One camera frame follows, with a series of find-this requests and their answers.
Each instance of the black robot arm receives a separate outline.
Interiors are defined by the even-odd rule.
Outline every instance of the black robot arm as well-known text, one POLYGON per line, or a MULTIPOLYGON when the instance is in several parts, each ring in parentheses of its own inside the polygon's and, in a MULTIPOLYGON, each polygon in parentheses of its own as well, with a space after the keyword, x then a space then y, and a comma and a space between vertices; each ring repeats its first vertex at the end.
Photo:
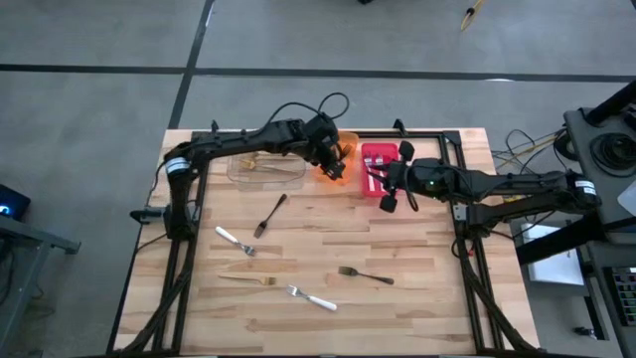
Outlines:
POLYGON ((190 240, 194 225, 187 202, 192 182, 214 158, 263 150, 296 154, 336 180, 345 168, 338 148, 338 128, 321 113, 305 123, 301 119, 271 122, 255 131, 218 132, 179 144, 164 156, 170 204, 163 213, 167 237, 190 240))
POLYGON ((396 192, 404 190, 416 211, 413 194, 442 202, 465 204, 465 230, 480 237, 489 235, 498 223, 547 211, 585 214, 598 205, 594 185, 582 175, 568 171, 532 175, 489 175, 478 170, 466 170, 445 164, 436 158, 415 159, 410 165, 413 149, 408 142, 400 145, 400 161, 376 166, 386 172, 377 179, 389 193, 381 202, 388 212, 396 209, 396 192), (510 203, 495 206, 479 204, 492 195, 525 195, 510 203))

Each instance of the fork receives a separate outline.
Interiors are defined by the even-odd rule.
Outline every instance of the fork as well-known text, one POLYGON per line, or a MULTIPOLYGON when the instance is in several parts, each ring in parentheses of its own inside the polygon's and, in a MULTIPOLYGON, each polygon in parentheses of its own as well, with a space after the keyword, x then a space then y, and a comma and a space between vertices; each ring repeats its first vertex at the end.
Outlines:
POLYGON ((260 239, 262 232, 264 232, 265 228, 267 228, 267 222, 269 221, 269 218, 271 218, 271 216, 274 215, 274 213, 276 212, 276 209, 278 209, 280 204, 282 204, 282 202, 284 202, 285 199, 287 199, 287 194, 281 195, 280 199, 278 199, 278 203, 276 203, 276 206, 274 207, 274 210, 271 211, 267 219, 261 221, 260 224, 258 224, 258 227, 256 228, 256 231, 254 232, 255 238, 260 239))
MULTIPOLYGON (((369 154, 367 154, 367 156, 365 156, 365 165, 367 166, 367 172, 371 171, 371 166, 373 165, 373 159, 371 158, 371 156, 369 154)), ((374 177, 371 176, 371 174, 368 174, 369 178, 369 191, 376 191, 376 183, 374 183, 374 177)))
POLYGON ((243 277, 243 276, 236 276, 236 275, 232 275, 232 274, 224 274, 224 273, 219 273, 217 274, 218 277, 221 278, 231 278, 231 279, 242 279, 242 280, 255 280, 260 282, 260 284, 262 285, 275 285, 276 284, 276 277, 243 277))
POLYGON ((312 295, 308 295, 303 293, 300 289, 298 289, 298 287, 293 286, 293 285, 289 285, 287 287, 287 293, 291 294, 294 297, 302 297, 307 299, 310 302, 316 303, 319 306, 322 306, 324 308, 327 308, 329 310, 333 310, 335 311, 336 309, 338 309, 338 306, 335 303, 331 303, 329 301, 326 301, 324 299, 320 299, 318 297, 312 296, 312 295))
POLYGON ((253 247, 249 247, 247 245, 243 245, 239 242, 239 240, 237 240, 237 238, 235 238, 234 236, 232 236, 232 234, 228 233, 224 228, 222 227, 216 227, 215 231, 217 232, 217 234, 221 235, 222 237, 226 238, 229 242, 231 242, 232 244, 240 247, 244 253, 248 254, 249 256, 254 256, 256 254, 256 250, 253 247))
MULTIPOLYGON (((376 165, 383 165, 383 164, 385 164, 385 160, 383 159, 382 154, 378 154, 378 157, 376 157, 376 165)), ((382 175, 381 170, 378 171, 378 174, 381 177, 384 177, 384 175, 382 175)), ((382 184, 380 185, 380 190, 386 191, 382 184)))
POLYGON ((394 284, 395 283, 395 281, 392 278, 379 277, 379 276, 374 276, 374 275, 370 275, 370 274, 359 273, 358 270, 355 269, 355 268, 339 267, 338 268, 338 273, 339 274, 343 274, 343 275, 349 275, 349 276, 363 275, 364 277, 377 279, 378 281, 382 281, 382 282, 387 283, 387 284, 394 284))

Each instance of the wire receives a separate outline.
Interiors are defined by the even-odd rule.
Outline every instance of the wire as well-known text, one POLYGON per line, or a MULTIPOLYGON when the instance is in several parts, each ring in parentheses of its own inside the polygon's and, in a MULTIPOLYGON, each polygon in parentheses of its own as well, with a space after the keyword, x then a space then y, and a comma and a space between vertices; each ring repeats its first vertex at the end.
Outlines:
POLYGON ((541 148, 539 151, 537 151, 537 153, 533 154, 530 158, 528 158, 528 160, 526 160, 524 165, 521 167, 521 170, 519 171, 519 174, 523 174, 523 171, 524 171, 524 169, 526 169, 528 167, 528 164, 530 164, 530 162, 533 161, 533 159, 535 159, 539 154, 543 153, 548 148, 550 148, 550 147, 549 146, 545 146, 545 147, 541 148))
POLYGON ((532 153, 533 151, 535 151, 535 149, 538 149, 538 148, 540 148, 540 147, 542 147, 542 146, 544 146, 544 145, 546 145, 546 144, 548 144, 548 143, 552 143, 552 142, 554 142, 555 140, 556 140, 556 138, 554 137, 554 138, 550 138, 550 139, 548 139, 548 140, 545 140, 545 141, 543 141, 543 142, 541 142, 541 143, 539 143, 539 144, 535 144, 535 145, 531 146, 530 148, 525 149, 525 150, 523 150, 523 151, 521 151, 521 152, 519 152, 519 153, 517 153, 517 154, 513 155, 510 159, 506 160, 505 162, 503 162, 503 163, 499 164, 499 165, 497 166, 497 169, 501 169, 504 165, 506 165, 506 164, 510 163, 510 162, 511 162, 511 161, 513 161, 514 159, 516 159, 516 158, 518 158, 518 157, 520 157, 520 156, 522 156, 522 155, 530 154, 530 153, 532 153))
POLYGON ((481 7, 483 5, 484 5, 484 0, 477 0, 475 5, 473 5, 472 7, 468 8, 468 10, 466 10, 466 15, 464 15, 464 19, 461 21, 461 27, 460 27, 461 31, 468 29, 468 27, 470 26, 470 24, 473 23, 475 16, 477 16, 477 14, 479 13, 479 10, 481 10, 481 7))
MULTIPOLYGON (((555 134, 559 133, 562 130, 563 130, 563 128, 560 128, 559 130, 556 130, 554 132, 550 132, 548 134, 544 134, 544 135, 542 135, 542 136, 540 136, 538 138, 535 138, 534 141, 538 141, 538 140, 541 140, 541 139, 544 139, 544 138, 548 138, 549 136, 555 135, 555 134)), ((515 150, 515 149, 521 148, 523 146, 526 146, 526 145, 532 144, 532 143, 533 143, 532 141, 528 141, 528 142, 525 142, 525 143, 518 144, 518 145, 512 147, 511 149, 515 150)), ((491 152, 495 152, 495 153, 498 153, 498 154, 501 154, 501 153, 510 153, 511 155, 515 154, 515 153, 510 152, 509 150, 491 150, 491 152)))
POLYGON ((347 112, 347 110, 349 110, 349 98, 347 97, 347 95, 342 93, 342 92, 333 92, 333 93, 328 94, 326 97, 324 97, 320 101, 320 105, 318 105, 318 111, 322 112, 322 106, 327 102, 327 100, 329 100, 329 98, 331 98, 332 96, 335 96, 335 95, 339 95, 340 97, 342 97, 345 100, 345 108, 338 115, 332 116, 331 119, 338 119, 341 116, 343 116, 347 112))
POLYGON ((139 252, 141 251, 141 249, 143 249, 143 248, 147 247, 147 246, 148 246, 148 245, 150 245, 150 244, 154 244, 154 243, 158 242, 159 240, 161 240, 161 239, 163 239, 163 238, 165 238, 165 237, 167 237, 167 236, 168 236, 168 233, 165 233, 165 234, 163 234, 163 235, 161 235, 161 236, 158 236, 158 237, 156 237, 156 238, 152 239, 151 241, 149 241, 149 242, 147 242, 147 243, 144 243, 142 246, 140 246, 139 248, 137 248, 137 251, 135 251, 135 253, 136 253, 136 254, 137 254, 137 253, 139 253, 139 252))
MULTIPOLYGON (((508 152, 509 152, 509 153, 511 153, 511 155, 512 155, 512 153, 513 153, 513 149, 510 147, 510 137, 511 137, 513 134, 515 134, 515 133, 520 133, 521 135, 523 135, 523 136, 525 136, 526 138, 528 138, 528 140, 530 140, 530 142, 531 142, 534 146, 536 146, 536 145, 537 145, 537 143, 535 142, 535 140, 534 140, 533 138, 531 138, 531 137, 530 137, 530 135, 528 135, 528 133, 526 133, 525 131, 523 131, 523 130, 521 130, 521 129, 513 129, 513 130, 511 130, 511 131, 510 131, 510 133, 508 133, 508 135, 506 135, 506 140, 505 140, 505 142, 506 142, 506 148, 508 148, 508 152)), ((516 159, 517 163, 522 164, 522 162, 521 162, 521 160, 519 160, 519 158, 515 157, 514 155, 513 155, 513 158, 515 158, 515 159, 516 159)))
POLYGON ((334 96, 334 95, 339 95, 339 96, 341 96, 342 98, 344 98, 344 99, 345 99, 345 102, 346 102, 345 109, 343 109, 343 110, 342 110, 340 113, 338 113, 336 116, 331 117, 332 119, 339 118, 339 117, 343 116, 343 115, 347 112, 347 110, 349 110, 349 98, 348 98, 348 97, 347 97, 347 95, 346 95, 346 94, 344 94, 344 93, 341 93, 341 92, 332 92, 332 93, 327 94, 327 96, 325 96, 325 97, 324 97, 324 98, 320 101, 320 106, 318 107, 318 109, 316 109, 316 108, 314 108, 314 107, 312 107, 312 106, 310 106, 310 105, 307 105, 307 104, 305 104, 305 103, 301 103, 301 102, 297 102, 297 101, 292 101, 292 102, 288 102, 288 103, 283 104, 282 106, 280 106, 279 108, 277 108, 277 109, 274 111, 274 113, 273 113, 273 114, 269 117, 269 119, 267 120, 267 122, 266 122, 266 123, 265 123, 265 124, 264 124, 264 125, 260 128, 260 129, 256 130, 256 131, 255 131, 255 132, 254 132, 254 133, 253 133, 250 137, 255 137, 256 135, 261 134, 261 133, 265 130, 265 128, 267 127, 267 125, 268 125, 268 124, 270 124, 270 123, 271 123, 271 122, 272 122, 272 121, 276 118, 276 116, 277 116, 277 115, 278 115, 278 114, 279 114, 279 113, 280 113, 283 109, 285 109, 285 108, 287 108, 287 107, 289 107, 289 106, 291 106, 291 105, 298 105, 298 106, 301 106, 301 107, 303 107, 303 108, 307 108, 307 109, 309 109, 310 111, 313 111, 314 113, 316 113, 316 114, 318 114, 318 115, 322 115, 323 113, 320 111, 320 109, 321 109, 321 108, 322 108, 322 106, 325 104, 325 102, 326 102, 329 98, 331 98, 332 96, 334 96))

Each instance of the concrete floor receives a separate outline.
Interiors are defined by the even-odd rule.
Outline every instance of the concrete floor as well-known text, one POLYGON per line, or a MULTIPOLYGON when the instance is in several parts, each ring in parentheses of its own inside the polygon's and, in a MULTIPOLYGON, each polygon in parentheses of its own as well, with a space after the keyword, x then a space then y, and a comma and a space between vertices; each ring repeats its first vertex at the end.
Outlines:
MULTIPOLYGON (((0 64, 185 67, 204 3, 0 0, 0 64)), ((483 126, 502 149, 510 130, 557 130, 564 111, 594 106, 624 85, 564 83, 558 75, 636 73, 629 0, 491 0, 460 34, 470 4, 217 0, 197 66, 549 74, 554 81, 195 76, 179 127, 206 128, 216 119, 254 128, 286 101, 317 104, 340 90, 352 101, 341 127, 389 126, 397 117, 410 127, 483 126)), ((0 72, 0 182, 33 199, 29 223, 82 241, 76 257, 55 253, 47 262, 39 304, 56 313, 26 317, 21 352, 104 352, 138 232, 128 212, 146 199, 181 79, 0 72)), ((531 167, 560 165, 547 151, 531 167)), ((544 348, 620 356, 615 340, 570 332, 589 325, 582 297, 535 283, 529 296, 544 348)))

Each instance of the wooden table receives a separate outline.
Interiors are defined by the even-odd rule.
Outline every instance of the wooden table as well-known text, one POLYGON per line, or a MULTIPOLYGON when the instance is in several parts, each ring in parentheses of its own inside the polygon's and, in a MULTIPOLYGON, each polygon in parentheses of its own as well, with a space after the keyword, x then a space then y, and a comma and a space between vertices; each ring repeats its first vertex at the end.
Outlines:
MULTIPOLYGON (((485 129, 458 130, 468 168, 494 173, 485 129)), ((167 131, 162 152, 190 136, 190 130, 167 131)), ((436 140, 410 141, 416 158, 439 157, 436 140)), ((228 158, 215 159, 210 168, 182 354, 475 352, 459 261, 450 252, 455 236, 448 204, 417 197, 416 213, 401 194, 396 212, 389 214, 378 208, 379 199, 362 196, 360 165, 346 186, 319 183, 307 173, 303 188, 287 192, 289 199, 257 240, 254 229, 281 192, 238 191, 226 174, 227 163, 228 158), (216 235, 216 226, 254 246, 256 257, 248 258, 216 235), (391 276, 396 284, 342 276, 339 266, 391 276), (219 272, 275 276, 277 285, 218 278, 219 272), (290 296, 288 284, 337 303, 338 311, 290 296)), ((150 204, 165 205, 168 198, 162 174, 150 204)), ((163 225, 147 226, 139 245, 163 233, 163 225)), ((513 243, 493 236, 484 245, 499 306, 525 339, 538 346, 513 243)), ((136 256, 115 348, 130 342, 155 310, 169 247, 162 240, 136 256)), ((483 307, 480 316, 490 342, 483 307)), ((168 327, 166 337, 172 337, 170 321, 168 327)))

